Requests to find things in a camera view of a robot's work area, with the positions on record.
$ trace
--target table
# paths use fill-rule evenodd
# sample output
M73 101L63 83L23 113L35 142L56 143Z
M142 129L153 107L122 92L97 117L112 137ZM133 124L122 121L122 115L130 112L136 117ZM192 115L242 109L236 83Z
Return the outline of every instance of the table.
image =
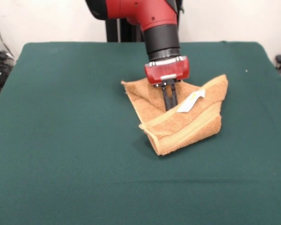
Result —
M281 77L258 43L182 43L226 74L220 133L157 156L121 80L143 43L32 43L0 95L0 225L281 225Z

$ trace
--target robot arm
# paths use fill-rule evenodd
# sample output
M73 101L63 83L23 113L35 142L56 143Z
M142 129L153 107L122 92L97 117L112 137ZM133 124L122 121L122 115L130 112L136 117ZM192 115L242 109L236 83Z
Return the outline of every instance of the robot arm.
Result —
M161 87L166 109L177 105L175 82L189 77L189 62L180 55L175 0L86 0L98 20L124 19L140 25L149 63L145 72L150 84ZM172 97L165 88L171 86Z

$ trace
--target folded towel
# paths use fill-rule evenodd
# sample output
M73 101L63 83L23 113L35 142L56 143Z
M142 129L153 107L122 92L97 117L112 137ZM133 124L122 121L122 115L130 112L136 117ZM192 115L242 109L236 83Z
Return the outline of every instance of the folded towel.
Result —
M159 156L213 136L221 129L221 106L228 89L226 75L218 76L202 87L177 83L178 105L168 111L165 110L161 89L150 85L146 78L122 81L122 85L140 119L140 129ZM197 91L203 91L205 96L198 98L190 111L180 112L183 105L190 104L189 96Z

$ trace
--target red gripper housing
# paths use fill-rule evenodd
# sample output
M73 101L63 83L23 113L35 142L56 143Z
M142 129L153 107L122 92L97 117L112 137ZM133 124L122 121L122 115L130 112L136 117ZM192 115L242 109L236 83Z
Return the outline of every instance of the red gripper housing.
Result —
M180 60L151 62L145 65L145 73L150 84L161 84L166 80L187 79L190 74L189 60L186 56L180 57Z

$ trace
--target black cable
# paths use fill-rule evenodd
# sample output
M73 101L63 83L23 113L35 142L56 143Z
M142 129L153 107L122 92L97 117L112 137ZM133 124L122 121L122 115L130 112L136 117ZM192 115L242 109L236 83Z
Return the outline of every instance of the black cable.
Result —
M1 31L0 31L0 39L1 39L1 42L3 43L4 47L7 49L7 51L9 52L9 54L12 55L12 57L14 57L14 55L11 53L9 47L7 47L7 45L4 43L3 41L3 38L2 38L2 35L1 35Z

